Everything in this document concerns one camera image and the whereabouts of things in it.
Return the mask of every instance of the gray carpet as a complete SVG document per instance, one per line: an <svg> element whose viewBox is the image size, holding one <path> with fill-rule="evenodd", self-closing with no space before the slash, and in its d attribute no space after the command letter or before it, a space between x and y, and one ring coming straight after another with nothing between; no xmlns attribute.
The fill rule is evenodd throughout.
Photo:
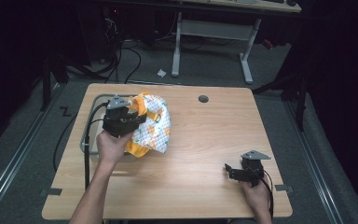
<svg viewBox="0 0 358 224"><path fill-rule="evenodd" d="M126 43L127 47L133 44L134 42ZM169 45L170 42L165 41L160 44ZM170 75L172 46L161 45L151 48L139 44L134 48L140 53L142 62L129 82L255 89L275 78L290 49L289 46L271 50L267 50L263 46L254 46L249 64L255 83L249 86L244 83L241 65L238 62L238 53L241 52L243 46L241 42L229 43L225 46L209 43L203 44L196 50L184 49L179 77ZM198 43L184 44L185 48L197 46ZM120 83L124 81L137 63L138 57L135 53L130 50L122 50L121 63L118 67ZM166 71L167 76L157 76L159 69ZM112 76L110 82L114 82L114 80L114 76ZM87 77L71 77L70 82L51 105L20 170L0 201L0 223L67 223L67 221L47 221L41 217L46 200L44 190L50 187L54 178L52 161L54 148L65 126L80 107L86 88L91 82L96 81ZM293 125L289 115L288 103L282 102L278 93L278 91L267 91L255 97L283 182L293 189L288 195L294 213L290 217L275 218L274 223L330 223L329 215L310 174L303 152L303 143L300 141L296 126ZM39 115L40 106L41 85L36 87L32 97L12 118L9 127L0 139L0 175L4 172L33 121ZM67 107L66 114L71 116L64 116L62 107ZM308 98L304 134L318 165L324 171L324 177L337 203L343 223L358 223L357 196L326 141L323 129L312 108L311 100ZM65 133L58 147L57 163L71 128ZM235 223L254 222L252 220L237 220Z"/></svg>

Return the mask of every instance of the desk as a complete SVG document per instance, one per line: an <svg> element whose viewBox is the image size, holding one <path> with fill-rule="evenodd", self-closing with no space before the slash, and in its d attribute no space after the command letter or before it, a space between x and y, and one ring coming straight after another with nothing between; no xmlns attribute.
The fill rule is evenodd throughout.
<svg viewBox="0 0 358 224"><path fill-rule="evenodd" d="M182 2L193 4L205 4L205 5L217 5L225 7L238 7L238 8L250 8L257 10L272 10L280 12L295 12L301 11L301 7L295 5L294 7L288 6L286 3L272 3L266 1L256 0L252 4L238 3L236 1L228 0L183 0ZM242 66L242 72L245 78L245 82L248 84L253 83L252 74L249 69L248 57L252 49L252 45L255 41L255 36L260 25L261 19L255 20L253 26L244 26L236 24L226 24L219 22L208 21L192 21L182 20L182 13L178 13L178 20L176 26L176 45L173 53L172 61L172 75L174 77L179 76L180 70L180 41L181 35L200 35L208 37L218 37L226 39L236 39L247 41L246 48L243 53L240 53L240 62Z"/></svg>
<svg viewBox="0 0 358 224"><path fill-rule="evenodd" d="M84 193L83 152L79 147L92 102L103 93L162 96L170 110L172 136L168 151L149 151L134 162L120 162L110 180L103 218L252 217L237 181L224 164L240 168L241 154L252 149L270 155L263 161L274 185L282 178L252 92L245 88L89 85L52 183L61 195L47 197L46 219L69 219ZM199 101L200 95L209 98ZM96 162L90 163L94 173ZM292 207L285 191L275 191L275 217Z"/></svg>

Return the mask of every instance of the hand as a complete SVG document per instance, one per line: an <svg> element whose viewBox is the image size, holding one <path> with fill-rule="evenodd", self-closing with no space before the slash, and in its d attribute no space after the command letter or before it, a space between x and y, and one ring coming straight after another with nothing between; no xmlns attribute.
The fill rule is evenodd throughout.
<svg viewBox="0 0 358 224"><path fill-rule="evenodd" d="M132 133L127 133L120 138L115 138L109 132L103 130L97 136L97 147L100 155L100 166L111 173L118 161L123 157L127 142L132 138Z"/></svg>
<svg viewBox="0 0 358 224"><path fill-rule="evenodd" d="M257 223L271 223L271 215L269 213L269 190L264 183L259 180L258 185L252 188L250 182L241 182L240 184L245 191L245 198L255 213Z"/></svg>

